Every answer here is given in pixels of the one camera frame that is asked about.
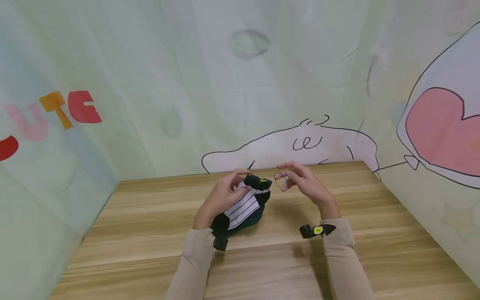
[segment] pink letter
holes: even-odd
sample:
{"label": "pink letter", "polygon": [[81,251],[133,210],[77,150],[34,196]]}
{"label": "pink letter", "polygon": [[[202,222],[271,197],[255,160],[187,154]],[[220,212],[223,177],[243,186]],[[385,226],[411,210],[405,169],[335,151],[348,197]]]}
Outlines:
{"label": "pink letter", "polygon": [[7,116],[13,121],[20,134],[29,141],[38,142],[43,140],[48,134],[48,124],[42,115],[40,107],[36,103],[30,103],[28,109],[35,118],[35,123],[30,124],[22,115],[15,104],[4,106]]}
{"label": "pink letter", "polygon": [[73,91],[68,94],[68,109],[70,114],[79,123],[101,123],[102,118],[93,105],[86,106],[85,102],[93,102],[88,91]]}

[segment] table surface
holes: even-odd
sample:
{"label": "table surface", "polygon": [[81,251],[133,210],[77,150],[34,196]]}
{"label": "table surface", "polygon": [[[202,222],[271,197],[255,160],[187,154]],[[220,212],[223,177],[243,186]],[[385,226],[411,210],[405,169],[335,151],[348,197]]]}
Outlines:
{"label": "table surface", "polygon": [[[312,166],[351,223],[378,300],[480,299],[480,290],[362,162]],[[274,169],[254,170],[272,179]],[[123,181],[50,300],[163,299],[196,210],[222,174]],[[271,197],[260,222],[215,252],[206,300],[331,299],[320,220],[298,189]]]}

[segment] pink heart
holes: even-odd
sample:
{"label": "pink heart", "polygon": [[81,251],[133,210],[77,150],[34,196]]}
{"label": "pink heart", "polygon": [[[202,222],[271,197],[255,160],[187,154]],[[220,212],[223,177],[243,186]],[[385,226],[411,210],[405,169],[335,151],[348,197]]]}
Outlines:
{"label": "pink heart", "polygon": [[480,116],[463,119],[463,99],[443,88],[425,91],[408,113],[415,150],[431,165],[480,176]]}

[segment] yellow label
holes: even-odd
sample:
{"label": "yellow label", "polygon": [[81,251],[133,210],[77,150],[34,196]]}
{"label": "yellow label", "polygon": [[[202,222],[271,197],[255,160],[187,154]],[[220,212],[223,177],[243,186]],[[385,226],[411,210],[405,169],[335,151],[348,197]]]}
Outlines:
{"label": "yellow label", "polygon": [[313,233],[314,233],[314,234],[321,234],[323,231],[324,231],[324,228],[321,227],[321,226],[315,227],[315,228],[313,229]]}

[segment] beige sleeve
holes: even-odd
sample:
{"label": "beige sleeve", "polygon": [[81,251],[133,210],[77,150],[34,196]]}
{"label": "beige sleeve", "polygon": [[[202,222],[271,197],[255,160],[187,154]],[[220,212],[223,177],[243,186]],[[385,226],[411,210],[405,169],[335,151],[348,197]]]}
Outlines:
{"label": "beige sleeve", "polygon": [[202,300],[212,262],[214,236],[210,228],[190,229],[180,263],[165,300]]}
{"label": "beige sleeve", "polygon": [[335,300],[375,299],[367,275],[355,253],[355,241],[350,224],[345,219],[327,219],[320,224],[331,224],[336,229],[324,237],[328,277]]}

